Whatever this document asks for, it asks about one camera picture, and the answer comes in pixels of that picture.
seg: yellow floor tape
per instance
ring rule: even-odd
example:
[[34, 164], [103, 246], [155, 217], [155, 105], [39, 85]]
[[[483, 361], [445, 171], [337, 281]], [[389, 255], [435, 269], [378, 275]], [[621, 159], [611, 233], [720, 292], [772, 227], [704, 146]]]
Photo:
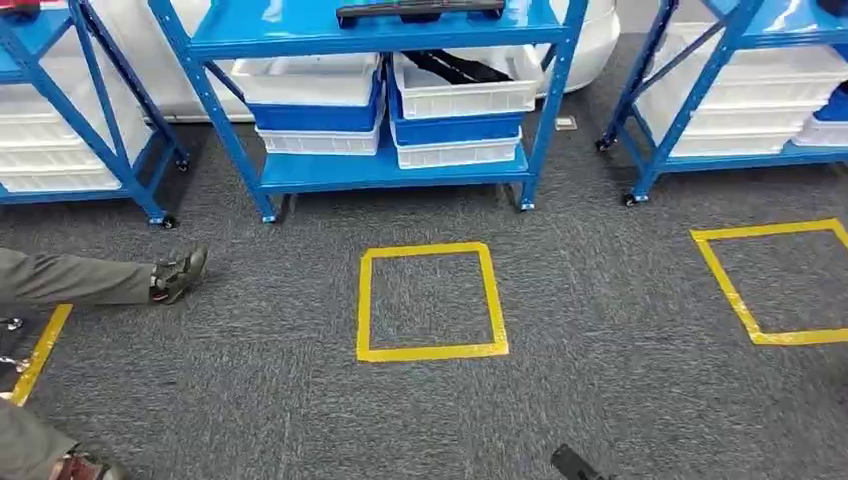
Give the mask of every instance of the yellow floor tape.
[[710, 246], [711, 240], [727, 240], [731, 238], [761, 237], [765, 235], [779, 235], [803, 232], [833, 232], [837, 238], [848, 249], [848, 232], [836, 218], [827, 220], [816, 220], [811, 222], [779, 223], [774, 225], [757, 225], [751, 227], [722, 228], [719, 230], [691, 230], [692, 238], [704, 260], [713, 272], [718, 285], [727, 297], [727, 301], [733, 307], [739, 320], [745, 326], [748, 336], [756, 345], [813, 345], [818, 343], [848, 342], [848, 328], [824, 329], [824, 330], [802, 330], [784, 333], [763, 333], [757, 320], [745, 305], [727, 271], [721, 265], [715, 252]]
[[[411, 257], [417, 255], [445, 255], [451, 253], [476, 253], [480, 259], [483, 290], [492, 324], [492, 343], [472, 345], [445, 345], [438, 347], [371, 349], [371, 269], [375, 258]], [[404, 247], [369, 248], [360, 262], [359, 270], [359, 327], [356, 334], [356, 358], [362, 362], [411, 362], [419, 360], [444, 360], [449, 358], [488, 357], [506, 355], [506, 340], [501, 301], [498, 297], [495, 270], [489, 247], [480, 242], [442, 243]]]
[[35, 348], [32, 350], [32, 356], [29, 359], [29, 368], [21, 374], [18, 382], [15, 384], [15, 389], [12, 390], [12, 395], [9, 398], [10, 402], [21, 407], [26, 403], [29, 394], [32, 393], [32, 389], [35, 387], [38, 376], [41, 375], [41, 369], [44, 368], [44, 364], [47, 362], [47, 357], [50, 356], [50, 352], [53, 350], [53, 345], [56, 344], [56, 339], [59, 338], [62, 327], [65, 326], [65, 321], [71, 314], [71, 309], [73, 309], [73, 305], [63, 303], [53, 311], [50, 322], [44, 328], [41, 337], [38, 339], [38, 343], [35, 344]]

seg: gray trousers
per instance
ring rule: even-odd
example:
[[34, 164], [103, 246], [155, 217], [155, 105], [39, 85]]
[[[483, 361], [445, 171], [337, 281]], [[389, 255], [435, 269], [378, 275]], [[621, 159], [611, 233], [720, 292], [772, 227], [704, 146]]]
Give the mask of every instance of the gray trousers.
[[153, 268], [0, 248], [0, 303], [147, 303]]
[[[147, 303], [153, 268], [0, 248], [0, 303]], [[0, 480], [47, 480], [76, 443], [0, 399]]]
[[0, 479], [47, 480], [77, 442], [0, 399]]

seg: black object on shelf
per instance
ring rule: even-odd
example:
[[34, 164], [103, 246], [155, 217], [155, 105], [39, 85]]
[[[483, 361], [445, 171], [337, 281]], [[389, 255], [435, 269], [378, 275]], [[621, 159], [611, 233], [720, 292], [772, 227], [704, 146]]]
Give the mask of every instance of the black object on shelf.
[[437, 21], [443, 13], [482, 12], [492, 19], [501, 18], [505, 0], [398, 0], [370, 5], [349, 5], [336, 9], [341, 28], [356, 26], [362, 17], [398, 15], [404, 23]]
[[511, 82], [509, 75], [476, 60], [466, 60], [444, 50], [403, 52], [418, 68], [434, 73], [452, 85]]
[[41, 0], [11, 0], [0, 7], [0, 15], [13, 23], [28, 23], [41, 13]]
[[848, 17], [848, 0], [816, 0], [826, 12], [837, 17]]

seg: foot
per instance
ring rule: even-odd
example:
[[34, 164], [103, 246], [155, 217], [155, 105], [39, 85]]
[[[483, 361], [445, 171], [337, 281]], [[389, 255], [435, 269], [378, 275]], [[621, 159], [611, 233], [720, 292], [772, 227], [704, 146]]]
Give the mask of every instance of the foot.
[[206, 247], [200, 247], [178, 262], [157, 265], [153, 270], [150, 299], [170, 305], [182, 298], [200, 279], [208, 255]]
[[105, 462], [88, 453], [69, 453], [59, 460], [55, 480], [127, 480], [126, 469], [116, 462]]

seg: blue metal shelf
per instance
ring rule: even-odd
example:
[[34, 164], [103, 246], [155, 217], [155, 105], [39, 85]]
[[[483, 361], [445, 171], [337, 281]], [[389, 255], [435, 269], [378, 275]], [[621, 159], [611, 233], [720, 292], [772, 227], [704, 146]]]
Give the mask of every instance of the blue metal shelf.
[[[740, 2], [701, 1], [718, 18], [727, 16]], [[815, 0], [767, 0], [754, 15], [737, 48], [834, 43], [848, 43], [848, 18], [829, 14]]]
[[[85, 62], [91, 74], [94, 90], [103, 110], [114, 150], [77, 110], [65, 93], [44, 70], [39, 60], [55, 42], [75, 25]], [[94, 52], [91, 37], [103, 47], [123, 81], [135, 95], [155, 127], [154, 135], [148, 140], [133, 166], [130, 167], [127, 151], [121, 137], [111, 99], [101, 75], [99, 60]], [[9, 192], [0, 185], [0, 204], [24, 204], [65, 202], [76, 200], [101, 200], [107, 198], [131, 198], [147, 213], [150, 223], [172, 227], [175, 221], [153, 198], [161, 181], [168, 160], [175, 159], [181, 169], [188, 166], [185, 150], [180, 147], [173, 129], [156, 108], [141, 82], [118, 49], [114, 39], [106, 31], [103, 22], [91, 8], [88, 0], [69, 0], [66, 9], [46, 9], [31, 22], [15, 23], [0, 18], [0, 83], [29, 83], [43, 95], [76, 131], [85, 144], [100, 158], [103, 165], [117, 178], [122, 186], [114, 190], [87, 190], [64, 192]], [[161, 139], [164, 147], [152, 167], [147, 185], [142, 185], [138, 175], [149, 160], [151, 144]]]
[[519, 145], [511, 162], [401, 169], [388, 128], [375, 156], [271, 154], [260, 188], [266, 193], [305, 193], [379, 187], [421, 187], [519, 182], [531, 177]]
[[[61, 8], [44, 10], [31, 23], [14, 23], [4, 17], [0, 17], [0, 22], [6, 24], [14, 32], [30, 55], [41, 58], [73, 24], [73, 19], [67, 8]], [[22, 83], [26, 81], [25, 70], [6, 49], [0, 48], [0, 83]]]
[[[815, 0], [701, 0], [718, 18], [695, 42], [677, 57], [646, 78], [654, 54], [659, 48], [678, 0], [661, 0], [660, 8], [648, 33], [641, 54], [625, 84], [603, 137], [596, 146], [600, 151], [612, 147], [621, 139], [633, 163], [639, 169], [636, 184], [625, 195], [625, 204], [632, 205], [648, 199], [648, 191], [663, 173], [754, 168], [780, 165], [844, 162], [848, 148], [799, 147], [788, 142], [781, 153], [767, 155], [720, 155], [673, 157], [671, 152], [679, 141], [692, 113], [698, 109], [715, 82], [722, 67], [740, 49], [776, 48], [783, 46], [848, 43], [848, 19], [837, 18], [822, 10]], [[650, 128], [636, 107], [636, 99], [652, 85], [709, 41], [719, 41], [710, 54], [692, 90], [686, 95], [671, 127], [660, 141], [654, 141]], [[643, 157], [641, 148], [624, 129], [628, 119], [635, 119], [647, 140], [650, 154]]]
[[[221, 143], [253, 196], [262, 220], [277, 213], [271, 193], [319, 192], [352, 188], [522, 182], [522, 210], [535, 207], [536, 184], [553, 123], [562, 102], [565, 80], [583, 26], [587, 0], [570, 0], [559, 23], [549, 0], [506, 0], [500, 19], [450, 13], [425, 24], [404, 24], [397, 17], [362, 18], [355, 28], [339, 28], [335, 10], [358, 0], [212, 0], [193, 37], [180, 23], [171, 0], [148, 0], [153, 15], [171, 44], [221, 138]], [[269, 155], [257, 171], [209, 83], [206, 70], [235, 95], [244, 95], [212, 61], [215, 59], [286, 55], [396, 52], [452, 47], [483, 47], [550, 43], [547, 67], [553, 61], [553, 81], [539, 119], [529, 155], [518, 152], [514, 162], [423, 170], [401, 170], [389, 134], [376, 157]]]
[[205, 59], [426, 50], [554, 43], [563, 32], [548, 0], [507, 2], [503, 18], [497, 21], [465, 13], [444, 14], [438, 22], [424, 24], [373, 17], [342, 30], [335, 10], [344, 3], [215, 1], [188, 49]]

